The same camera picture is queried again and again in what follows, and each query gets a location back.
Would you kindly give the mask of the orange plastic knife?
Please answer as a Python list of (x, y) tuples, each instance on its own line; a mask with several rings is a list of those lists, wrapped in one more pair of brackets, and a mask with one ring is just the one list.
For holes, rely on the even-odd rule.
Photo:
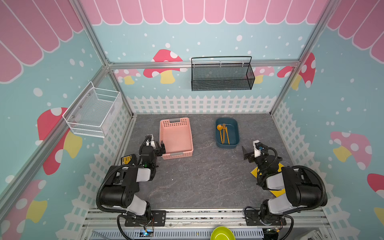
[(224, 128), (225, 128), (225, 132), (226, 132), (226, 136), (227, 136), (227, 144), (230, 145), (230, 138), (229, 138), (228, 126), (226, 125)]

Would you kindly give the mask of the orange plastic spoon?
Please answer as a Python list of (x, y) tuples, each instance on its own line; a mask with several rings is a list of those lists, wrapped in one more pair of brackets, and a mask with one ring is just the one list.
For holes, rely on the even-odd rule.
[(222, 125), (217, 125), (217, 130), (219, 131), (219, 134), (220, 134), (220, 140), (221, 140), (221, 144), (223, 144), (223, 135), (222, 135), (222, 130), (223, 130), (223, 126)]

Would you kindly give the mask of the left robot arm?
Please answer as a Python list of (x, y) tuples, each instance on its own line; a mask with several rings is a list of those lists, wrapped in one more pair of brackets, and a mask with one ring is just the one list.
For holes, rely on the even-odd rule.
[(147, 226), (154, 222), (150, 203), (140, 199), (141, 182), (152, 181), (157, 170), (157, 157), (166, 153), (164, 143), (148, 136), (136, 154), (121, 158), (121, 165), (111, 166), (96, 195), (97, 208), (118, 213), (133, 224)]

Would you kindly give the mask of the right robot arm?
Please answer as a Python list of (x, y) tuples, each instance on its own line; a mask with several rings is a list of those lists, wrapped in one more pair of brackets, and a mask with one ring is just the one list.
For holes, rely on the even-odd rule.
[(247, 219), (268, 226), (283, 223), (286, 215), (324, 207), (328, 203), (326, 185), (311, 168), (296, 165), (279, 167), (282, 160), (274, 148), (258, 141), (254, 150), (242, 147), (244, 160), (257, 166), (257, 185), (267, 191), (285, 192), (274, 199), (264, 200), (259, 209), (245, 213)]

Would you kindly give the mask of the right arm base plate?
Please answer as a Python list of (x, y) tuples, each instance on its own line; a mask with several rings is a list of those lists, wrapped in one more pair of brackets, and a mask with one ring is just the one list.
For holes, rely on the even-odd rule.
[(247, 226), (286, 226), (287, 222), (281, 215), (273, 215), (265, 209), (245, 207), (243, 210)]

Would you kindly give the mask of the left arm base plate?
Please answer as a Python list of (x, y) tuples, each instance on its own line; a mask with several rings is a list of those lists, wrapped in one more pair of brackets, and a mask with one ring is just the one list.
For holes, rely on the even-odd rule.
[(136, 219), (129, 217), (125, 220), (125, 227), (164, 227), (167, 212), (152, 210), (151, 213), (145, 213), (143, 216), (138, 216)]

